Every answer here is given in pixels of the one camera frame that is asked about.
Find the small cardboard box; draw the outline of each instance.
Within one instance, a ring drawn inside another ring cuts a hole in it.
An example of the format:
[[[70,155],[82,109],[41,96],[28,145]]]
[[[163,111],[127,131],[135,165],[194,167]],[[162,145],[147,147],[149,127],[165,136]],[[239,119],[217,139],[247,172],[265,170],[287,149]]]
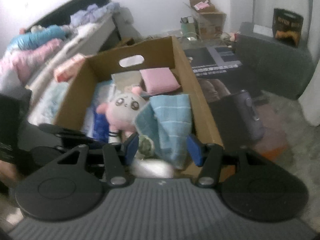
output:
[[[199,36],[202,40],[214,39],[217,34],[222,33],[225,13],[216,10],[210,0],[208,0],[210,7],[196,11],[193,6],[201,1],[205,2],[206,0],[190,0],[190,6],[193,9],[192,15],[198,24]]]
[[[196,10],[194,8],[194,6],[200,2],[205,2],[207,0],[189,0],[190,1],[190,6],[192,7],[192,9]],[[202,12],[215,12],[216,11],[216,8],[215,6],[210,2],[210,0],[208,0],[208,4],[210,5],[210,7],[207,7],[207,8],[203,8],[201,10],[198,10],[197,12],[198,13],[202,13]]]
[[[123,68],[121,59],[134,55],[142,55],[144,62]],[[87,107],[97,83],[110,80],[111,74],[129,70],[140,70],[155,67],[169,67],[178,76],[183,92],[189,94],[193,122],[196,135],[203,143],[222,141],[190,63],[181,45],[175,37],[150,40],[132,46],[114,48],[87,58],[77,76],[70,84],[66,96],[60,106],[54,124],[65,128],[80,130],[83,125]],[[200,168],[193,163],[183,171],[184,175],[196,177]]]

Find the box handle hole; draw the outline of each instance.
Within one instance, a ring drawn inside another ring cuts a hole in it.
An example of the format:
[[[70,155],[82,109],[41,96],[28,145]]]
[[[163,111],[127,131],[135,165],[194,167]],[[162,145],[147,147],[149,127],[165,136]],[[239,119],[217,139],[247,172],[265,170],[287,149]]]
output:
[[[134,55],[131,57],[123,58],[119,61],[121,67],[131,67],[135,65],[142,64],[144,62],[144,57],[141,55]]]

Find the black bed frame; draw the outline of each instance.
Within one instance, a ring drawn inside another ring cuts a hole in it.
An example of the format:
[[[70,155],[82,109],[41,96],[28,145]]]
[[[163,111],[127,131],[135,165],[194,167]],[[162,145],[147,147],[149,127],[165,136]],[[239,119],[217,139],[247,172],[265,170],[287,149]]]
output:
[[[31,26],[29,26],[26,29],[26,32],[31,31],[31,27],[34,25],[41,25],[42,27],[49,27],[50,25],[69,25],[70,24],[70,15],[75,14],[79,10],[86,10],[87,7],[91,4],[97,4],[98,7],[101,7],[103,5],[106,5],[111,0],[71,0],[60,7],[58,7],[56,10],[52,11],[51,13],[47,14],[43,18],[41,18],[39,21],[33,23]],[[116,26],[116,33],[121,40],[121,36],[119,33],[119,30],[117,28],[116,22],[113,20]]]

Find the pink blanket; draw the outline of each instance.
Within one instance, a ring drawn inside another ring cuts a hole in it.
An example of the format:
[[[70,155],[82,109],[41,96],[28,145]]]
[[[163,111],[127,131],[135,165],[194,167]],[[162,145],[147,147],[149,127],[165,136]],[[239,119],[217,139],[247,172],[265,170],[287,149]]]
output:
[[[62,46],[62,40],[53,39],[35,50],[17,50],[0,60],[0,76],[9,70],[17,72],[22,84],[25,84],[35,67]]]

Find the gray ribbed platform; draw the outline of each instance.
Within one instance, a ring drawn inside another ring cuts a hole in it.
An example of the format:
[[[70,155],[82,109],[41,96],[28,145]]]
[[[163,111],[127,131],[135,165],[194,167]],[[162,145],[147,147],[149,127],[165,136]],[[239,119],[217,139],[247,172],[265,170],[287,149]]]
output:
[[[91,213],[73,221],[46,223],[24,219],[13,240],[311,240],[316,233],[298,219],[267,224],[227,209],[211,189],[189,179],[136,179],[112,190]]]

